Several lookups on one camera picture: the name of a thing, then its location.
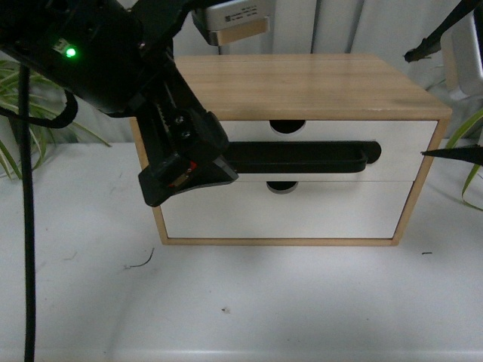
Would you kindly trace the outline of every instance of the green plant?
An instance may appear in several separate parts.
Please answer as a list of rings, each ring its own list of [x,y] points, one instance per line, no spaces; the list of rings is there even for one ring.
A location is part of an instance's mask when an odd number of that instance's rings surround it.
[[[468,133],[468,131],[477,123],[479,122],[481,119],[483,119],[483,109],[480,109],[479,111],[477,111],[474,115],[472,115],[471,117],[469,117],[466,121],[463,122],[463,124],[457,129],[454,131],[453,135],[451,136],[451,138],[448,140],[448,143],[446,144],[446,148],[447,149],[452,149],[454,148],[458,141],[465,135]],[[475,206],[474,204],[471,204],[469,203],[468,201],[465,200],[465,193],[466,193],[466,190],[468,189],[469,185],[471,184],[471,182],[473,181],[473,179],[475,178],[475,176],[478,174],[478,171],[480,169],[480,165],[479,164],[475,164],[473,166],[473,168],[471,169],[471,171],[469,172],[468,174],[468,177],[466,178],[466,181],[463,185],[463,189],[461,190],[461,199],[463,200],[463,203],[476,209],[476,210],[480,210],[480,211],[483,211],[482,208],[480,207],[477,207]]]
[[[10,60],[0,60],[0,106],[18,112],[18,79],[19,79],[19,63]],[[62,93],[61,88],[39,75],[32,72],[30,76],[29,95],[29,111],[30,115],[37,118],[52,119],[60,113],[59,105],[48,94],[56,94],[57,98]],[[81,136],[79,131],[109,146],[108,142],[96,135],[77,121],[71,123],[64,130],[53,130],[46,127],[39,127],[34,124],[30,125],[30,134],[32,138],[32,153],[38,155],[34,169],[41,166],[47,154],[48,144],[57,144],[59,141],[68,140],[70,142],[80,142]],[[6,176],[12,179],[13,176],[21,178],[21,172],[17,165],[17,161],[12,156],[11,149],[2,142],[0,134],[0,165],[5,171]]]

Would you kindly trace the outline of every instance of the plant leaf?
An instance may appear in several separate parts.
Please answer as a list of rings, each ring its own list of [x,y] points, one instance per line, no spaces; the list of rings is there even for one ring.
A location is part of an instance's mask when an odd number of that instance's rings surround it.
[[[73,122],[72,123],[72,126],[75,126],[75,127],[79,128],[79,129],[83,130],[85,133],[90,134],[92,137],[96,138],[97,140],[99,140],[100,142],[102,142],[107,147],[110,147],[111,146],[104,138],[102,138],[101,136],[98,136],[93,131],[91,131],[88,128],[84,127],[82,124],[79,124],[77,122]]]
[[[478,170],[479,169],[480,169],[480,165],[479,164],[475,164],[473,166],[473,168],[471,169],[471,171],[469,172],[469,175],[466,178],[465,184],[463,186],[463,190],[461,191],[461,198],[463,199],[463,203],[465,205],[468,205],[468,206],[472,207],[473,209],[483,211],[483,208],[480,208],[478,206],[475,206],[475,205],[473,205],[473,204],[471,204],[471,203],[469,203],[468,201],[465,200],[466,190],[468,189],[469,185],[471,184],[471,182],[473,181],[473,179],[475,178],[475,176],[478,174]]]
[[[14,158],[12,157],[11,153],[8,151],[7,147],[5,147],[4,143],[0,141],[0,151],[2,151],[2,154],[5,156],[7,159],[7,162],[10,164],[10,167],[12,167],[12,170],[15,172],[17,177],[19,179],[22,179],[22,174],[20,173],[20,170],[17,166],[17,163],[15,162]]]
[[[482,118],[483,118],[483,109],[480,109],[474,115],[472,115],[470,118],[464,121],[463,124],[457,130],[454,131],[453,135],[451,136],[451,138],[448,140],[448,143],[446,144],[446,148],[452,149],[453,147],[455,147],[455,145],[458,143],[460,138],[463,137],[464,134],[468,132],[469,129],[473,127],[475,123]]]
[[[1,140],[0,140],[0,145],[2,145],[3,147],[5,147],[5,145],[3,144],[3,142]],[[7,160],[5,160],[5,157],[3,155],[3,152],[1,152],[1,151],[0,151],[0,165],[3,167],[3,170],[7,174],[8,178],[9,179],[12,179],[12,175],[10,174],[10,168],[7,165]]]

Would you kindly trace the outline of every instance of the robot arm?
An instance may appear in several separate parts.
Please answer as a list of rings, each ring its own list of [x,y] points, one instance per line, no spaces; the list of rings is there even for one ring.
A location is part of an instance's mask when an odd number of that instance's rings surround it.
[[[255,0],[139,0],[128,10],[116,0],[0,0],[0,48],[101,112],[137,118],[149,160],[140,184],[146,203],[157,206],[238,177],[222,156],[229,145],[223,128],[172,54],[187,14],[208,7],[245,35],[254,34],[248,14],[266,23],[266,5]],[[195,15],[199,28],[213,25],[204,10]],[[208,33],[223,40],[233,31]]]

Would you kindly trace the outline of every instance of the white curtain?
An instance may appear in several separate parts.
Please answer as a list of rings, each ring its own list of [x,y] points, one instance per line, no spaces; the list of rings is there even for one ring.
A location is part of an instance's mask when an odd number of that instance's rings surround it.
[[[175,57],[202,54],[376,54],[443,102],[453,106],[454,128],[480,102],[451,102],[445,90],[441,54],[408,64],[403,55],[419,45],[459,0],[270,0],[266,34],[220,48],[207,45],[188,18],[174,39]],[[124,0],[125,7],[135,1]],[[78,120],[110,142],[132,141],[127,120],[110,119],[85,104]]]

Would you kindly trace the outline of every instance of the drawer front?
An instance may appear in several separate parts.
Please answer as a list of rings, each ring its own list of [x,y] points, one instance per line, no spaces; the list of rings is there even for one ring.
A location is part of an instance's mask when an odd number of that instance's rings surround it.
[[[197,189],[162,205],[169,238],[392,238],[412,182],[265,182]]]
[[[230,141],[377,141],[381,156],[360,173],[241,174],[239,181],[414,181],[437,121],[306,121],[290,134],[268,121],[222,121]]]

